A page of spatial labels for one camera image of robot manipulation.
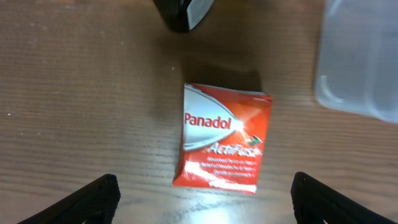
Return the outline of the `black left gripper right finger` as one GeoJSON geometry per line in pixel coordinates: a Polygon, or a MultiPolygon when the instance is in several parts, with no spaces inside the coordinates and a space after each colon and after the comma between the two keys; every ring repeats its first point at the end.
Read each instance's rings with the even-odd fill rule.
{"type": "Polygon", "coordinates": [[[298,224],[395,224],[304,172],[297,172],[291,188],[298,224]]]}

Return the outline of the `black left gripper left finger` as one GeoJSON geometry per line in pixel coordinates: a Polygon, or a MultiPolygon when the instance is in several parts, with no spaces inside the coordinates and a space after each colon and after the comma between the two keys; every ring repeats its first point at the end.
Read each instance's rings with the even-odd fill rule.
{"type": "Polygon", "coordinates": [[[110,224],[120,198],[117,177],[105,174],[19,224],[110,224]]]}

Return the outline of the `red Panadol box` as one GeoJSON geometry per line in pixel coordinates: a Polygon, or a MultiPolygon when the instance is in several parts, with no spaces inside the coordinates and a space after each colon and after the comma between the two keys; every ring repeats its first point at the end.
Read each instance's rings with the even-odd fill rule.
{"type": "Polygon", "coordinates": [[[272,98],[186,83],[176,187],[257,191],[272,98]]]}

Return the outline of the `dark bottle white cap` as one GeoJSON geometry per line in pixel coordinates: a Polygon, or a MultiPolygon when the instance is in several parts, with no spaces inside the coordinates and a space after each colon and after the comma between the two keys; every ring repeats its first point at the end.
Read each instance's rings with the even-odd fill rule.
{"type": "Polygon", "coordinates": [[[214,0],[153,0],[153,2],[171,31],[189,33],[206,17],[214,0]]]}

